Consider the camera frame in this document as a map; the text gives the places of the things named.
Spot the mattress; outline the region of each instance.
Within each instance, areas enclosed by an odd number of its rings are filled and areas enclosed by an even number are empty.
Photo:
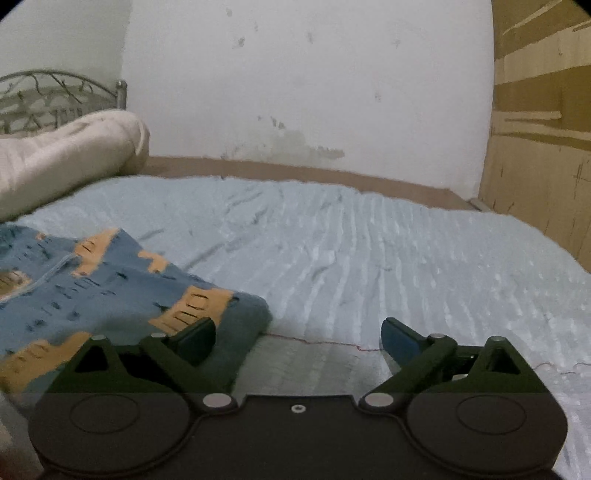
[[[380,350],[388,316],[460,344],[506,336],[568,416],[557,472],[591,478],[591,275],[513,217],[296,181],[124,177],[18,223],[70,237],[116,226],[189,273],[263,297],[274,320],[238,398],[358,398],[396,371]]]

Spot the white wall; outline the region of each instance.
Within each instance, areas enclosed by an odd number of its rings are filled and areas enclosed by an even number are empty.
[[[52,68],[112,86],[132,0],[24,0],[0,24],[0,76]]]
[[[490,0],[134,0],[129,108],[154,155],[349,170],[476,196]]]

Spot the metal screw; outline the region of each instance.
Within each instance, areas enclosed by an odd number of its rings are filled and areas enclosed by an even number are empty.
[[[304,413],[306,411],[306,407],[303,405],[293,405],[291,406],[291,411],[293,413]]]
[[[394,398],[389,393],[374,392],[365,397],[365,403],[373,408],[386,408],[394,403]]]
[[[208,408],[225,408],[232,404],[232,397],[225,393],[210,393],[203,397],[203,404]]]

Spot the bed post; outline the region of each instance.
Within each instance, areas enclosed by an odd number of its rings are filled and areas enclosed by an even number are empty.
[[[125,80],[117,81],[117,108],[125,110],[127,107],[127,82]]]

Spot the decorative iron headboard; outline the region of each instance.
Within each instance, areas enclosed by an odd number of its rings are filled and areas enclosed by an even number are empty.
[[[0,78],[0,133],[58,128],[87,113],[125,110],[127,83],[114,89],[72,72],[28,70]]]

